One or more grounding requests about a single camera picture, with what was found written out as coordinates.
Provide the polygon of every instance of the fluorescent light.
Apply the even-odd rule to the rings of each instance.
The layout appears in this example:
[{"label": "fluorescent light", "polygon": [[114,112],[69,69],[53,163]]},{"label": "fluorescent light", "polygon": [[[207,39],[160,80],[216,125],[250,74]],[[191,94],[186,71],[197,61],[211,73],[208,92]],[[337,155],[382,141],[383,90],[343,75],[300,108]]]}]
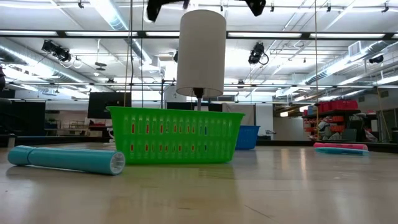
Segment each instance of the fluorescent light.
[{"label": "fluorescent light", "polygon": [[146,32],[148,37],[179,37],[180,32]]},{"label": "fluorescent light", "polygon": [[287,80],[266,80],[263,84],[285,84]]},{"label": "fluorescent light", "polygon": [[[95,31],[68,31],[65,32],[68,36],[71,37],[91,37],[91,36],[98,36],[98,37],[128,37],[128,31],[105,31],[105,32],[95,32]],[[137,32],[130,32],[132,37],[138,36]]]},{"label": "fluorescent light", "polygon": [[340,97],[340,96],[324,96],[324,97],[319,98],[319,100],[321,100],[321,101],[328,101],[328,100],[333,100],[333,99],[339,98],[339,97]]},{"label": "fluorescent light", "polygon": [[[317,86],[316,85],[298,85],[297,87],[300,87],[300,88],[316,88]],[[318,85],[318,89],[321,89],[321,88],[331,88],[331,87],[333,87],[333,86],[331,86],[331,85]]]},{"label": "fluorescent light", "polygon": [[338,88],[373,88],[373,86],[346,86],[346,85],[342,85],[342,86],[337,86]]},{"label": "fluorescent light", "polygon": [[398,81],[398,75],[388,78],[383,78],[382,80],[378,80],[377,82],[373,82],[373,85],[382,85],[387,83],[392,83]]},{"label": "fluorescent light", "polygon": [[308,110],[308,106],[302,106],[302,107],[300,107],[300,112],[304,112],[304,110]]},{"label": "fluorescent light", "polygon": [[[317,34],[317,38],[383,38],[385,34]],[[315,34],[311,34],[310,38],[315,38]]]},{"label": "fluorescent light", "polygon": [[49,35],[58,36],[55,31],[0,30],[0,35]]},{"label": "fluorescent light", "polygon": [[275,88],[275,87],[292,87],[292,85],[257,85],[257,87],[271,87],[271,88]]},{"label": "fluorescent light", "polygon": [[301,33],[288,32],[229,32],[228,37],[270,37],[270,38],[300,38]]},{"label": "fluorescent light", "polygon": [[379,86],[379,88],[398,88],[398,86]]}]

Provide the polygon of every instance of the hanging cable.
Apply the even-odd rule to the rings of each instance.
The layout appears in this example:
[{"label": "hanging cable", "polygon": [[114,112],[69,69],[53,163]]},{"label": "hanging cable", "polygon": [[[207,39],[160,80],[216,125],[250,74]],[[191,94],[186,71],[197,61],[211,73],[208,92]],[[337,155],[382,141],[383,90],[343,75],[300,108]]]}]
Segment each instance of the hanging cable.
[{"label": "hanging cable", "polygon": [[[131,14],[132,14],[132,0],[130,0],[130,19],[129,19],[129,36],[128,36],[128,39],[129,40],[131,40]],[[126,54],[126,59],[127,59],[127,61],[126,61],[126,75],[125,75],[125,77],[124,77],[124,103],[123,103],[123,106],[126,106],[126,95],[127,95],[127,71],[128,71],[128,68],[129,68],[129,64],[128,64],[128,61],[129,61],[129,50],[131,50],[131,44],[130,45],[128,45],[127,46],[127,54]]]},{"label": "hanging cable", "polygon": [[[146,10],[145,10],[145,0],[144,0],[144,2],[142,3],[142,18],[144,17],[145,11]],[[144,20],[141,20],[141,30],[144,30]],[[144,68],[142,67],[142,38],[141,38],[141,50],[140,50],[140,52],[141,52],[141,57],[140,57],[139,62],[140,62],[140,66],[141,66],[141,106],[142,106],[142,108],[144,108],[144,79],[142,77],[142,73],[143,73],[142,70]]]},{"label": "hanging cable", "polygon": [[[129,33],[132,34],[132,0],[130,0],[130,18],[129,18],[129,23],[130,23],[130,27],[129,27]],[[130,77],[130,93],[132,94],[132,78],[134,77],[134,64],[133,64],[133,56],[132,56],[132,42],[135,41],[132,39],[132,37],[130,37],[129,39],[129,46],[130,46],[130,63],[131,63],[131,77]]]},{"label": "hanging cable", "polygon": [[[317,81],[317,103],[316,107],[319,106],[319,96],[318,96],[318,21],[317,21],[317,1],[315,0],[315,66],[316,66],[316,81]],[[318,128],[318,122],[319,122],[319,108],[317,109],[317,140],[319,141],[319,128]]]}]

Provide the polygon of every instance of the table surface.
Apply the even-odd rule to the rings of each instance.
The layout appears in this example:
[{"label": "table surface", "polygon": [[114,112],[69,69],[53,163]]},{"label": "table surface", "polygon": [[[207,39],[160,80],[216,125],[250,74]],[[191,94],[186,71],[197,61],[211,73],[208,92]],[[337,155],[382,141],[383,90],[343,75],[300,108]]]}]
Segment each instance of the table surface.
[{"label": "table surface", "polygon": [[[53,147],[113,149],[109,144]],[[398,155],[257,147],[230,164],[129,166],[119,176],[14,167],[0,152],[0,223],[396,223]]]}]

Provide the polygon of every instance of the blue foam roll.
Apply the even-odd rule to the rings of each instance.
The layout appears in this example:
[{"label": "blue foam roll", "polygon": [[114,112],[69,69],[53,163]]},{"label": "blue foam roll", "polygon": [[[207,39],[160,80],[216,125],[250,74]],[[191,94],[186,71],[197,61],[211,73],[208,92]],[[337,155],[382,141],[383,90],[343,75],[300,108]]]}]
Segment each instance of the blue foam roll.
[{"label": "blue foam roll", "polygon": [[354,154],[360,156],[369,155],[369,151],[359,150],[359,149],[343,149],[343,148],[335,148],[335,147],[318,147],[315,148],[315,151],[327,154]]},{"label": "blue foam roll", "polygon": [[9,152],[8,161],[19,166],[35,165],[118,175],[126,160],[120,151],[16,146]]}]

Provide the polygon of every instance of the white cylindrical lampshade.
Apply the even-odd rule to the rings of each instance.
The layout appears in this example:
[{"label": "white cylindrical lampshade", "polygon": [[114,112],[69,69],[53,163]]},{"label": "white cylindrical lampshade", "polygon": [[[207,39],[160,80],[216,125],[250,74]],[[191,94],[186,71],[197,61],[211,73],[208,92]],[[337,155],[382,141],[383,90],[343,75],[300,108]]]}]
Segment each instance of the white cylindrical lampshade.
[{"label": "white cylindrical lampshade", "polygon": [[193,88],[203,88],[204,97],[223,94],[225,42],[226,21],[217,12],[195,10],[181,18],[177,93],[195,96]]}]

